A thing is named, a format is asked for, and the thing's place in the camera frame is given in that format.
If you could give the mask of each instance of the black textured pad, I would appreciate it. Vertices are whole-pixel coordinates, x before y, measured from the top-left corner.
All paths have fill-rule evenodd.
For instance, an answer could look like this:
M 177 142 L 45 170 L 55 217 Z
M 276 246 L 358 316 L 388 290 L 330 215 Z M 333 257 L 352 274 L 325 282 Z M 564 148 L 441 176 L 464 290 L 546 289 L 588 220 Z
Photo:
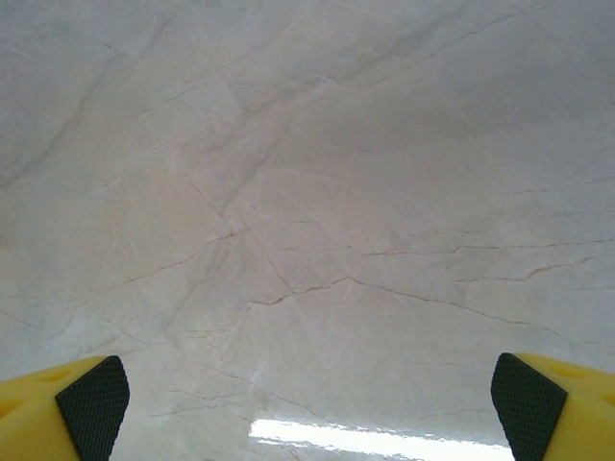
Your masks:
M 81 461 L 108 461 L 124 419 L 130 390 L 124 367 L 112 355 L 56 395 Z
M 511 353 L 498 359 L 491 399 L 517 461 L 541 461 L 568 393 Z

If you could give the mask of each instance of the white marble surface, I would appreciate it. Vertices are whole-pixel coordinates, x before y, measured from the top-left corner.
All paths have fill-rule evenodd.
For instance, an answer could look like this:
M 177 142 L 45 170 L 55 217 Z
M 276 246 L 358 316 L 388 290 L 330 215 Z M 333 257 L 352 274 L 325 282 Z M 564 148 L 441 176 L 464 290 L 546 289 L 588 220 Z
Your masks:
M 615 369 L 614 20 L 0 0 L 0 377 L 121 355 L 113 460 L 380 459 L 263 419 L 505 445 L 500 352 Z

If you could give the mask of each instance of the marble tile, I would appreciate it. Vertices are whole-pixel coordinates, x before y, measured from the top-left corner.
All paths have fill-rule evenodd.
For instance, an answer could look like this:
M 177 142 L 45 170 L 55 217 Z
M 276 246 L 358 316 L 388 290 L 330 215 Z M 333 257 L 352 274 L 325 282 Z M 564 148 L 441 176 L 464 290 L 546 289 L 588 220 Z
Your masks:
M 499 353 L 615 370 L 614 14 L 3 4 L 0 377 L 121 355 L 114 460 L 505 447 Z

